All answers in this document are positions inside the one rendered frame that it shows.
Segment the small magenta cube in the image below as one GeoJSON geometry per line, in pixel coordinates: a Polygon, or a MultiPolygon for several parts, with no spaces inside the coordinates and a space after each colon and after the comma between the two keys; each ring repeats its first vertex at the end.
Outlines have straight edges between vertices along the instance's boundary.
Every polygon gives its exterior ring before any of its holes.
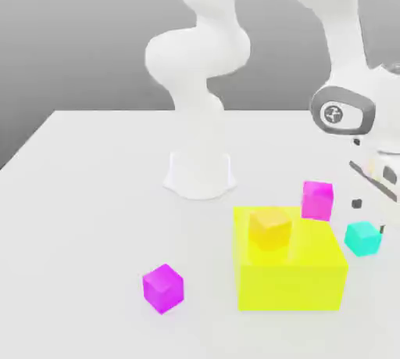
{"type": "Polygon", "coordinates": [[[331,183],[305,181],[302,190],[302,218],[329,221],[334,204],[331,183]]]}
{"type": "Polygon", "coordinates": [[[184,300],[184,279],[163,264],[142,277],[144,298],[159,314],[165,314],[184,300]]]}

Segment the large yellow box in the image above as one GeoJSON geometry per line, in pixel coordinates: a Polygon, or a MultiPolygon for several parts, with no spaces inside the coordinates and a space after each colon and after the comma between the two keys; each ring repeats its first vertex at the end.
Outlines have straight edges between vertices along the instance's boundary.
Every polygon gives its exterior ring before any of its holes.
{"type": "Polygon", "coordinates": [[[248,237],[255,206],[233,209],[233,263],[240,311],[337,311],[348,262],[328,221],[301,217],[298,206],[284,206],[292,220],[286,246],[261,250],[248,237]]]}

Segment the small cyan cube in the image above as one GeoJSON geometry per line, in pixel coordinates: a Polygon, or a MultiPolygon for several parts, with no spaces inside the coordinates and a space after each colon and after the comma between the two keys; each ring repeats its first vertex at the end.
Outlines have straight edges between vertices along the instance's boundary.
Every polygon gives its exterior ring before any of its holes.
{"type": "Polygon", "coordinates": [[[357,256],[376,254],[380,248],[382,234],[368,221],[349,224],[345,233],[345,245],[357,256]]]}

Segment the small orange cube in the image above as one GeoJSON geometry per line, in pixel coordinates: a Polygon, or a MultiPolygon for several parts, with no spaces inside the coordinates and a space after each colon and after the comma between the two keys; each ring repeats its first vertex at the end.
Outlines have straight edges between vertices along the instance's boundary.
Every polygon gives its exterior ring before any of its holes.
{"type": "Polygon", "coordinates": [[[291,230],[292,220],[280,207],[264,206],[250,213],[248,237],[261,250],[277,250],[287,246],[291,230]]]}

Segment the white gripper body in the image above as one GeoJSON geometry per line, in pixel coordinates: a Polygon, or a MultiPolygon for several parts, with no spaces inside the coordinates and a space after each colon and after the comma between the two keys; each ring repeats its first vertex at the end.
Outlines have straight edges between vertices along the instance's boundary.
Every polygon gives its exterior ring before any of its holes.
{"type": "Polygon", "coordinates": [[[400,157],[370,157],[363,163],[350,160],[349,166],[400,207],[400,157]]]}

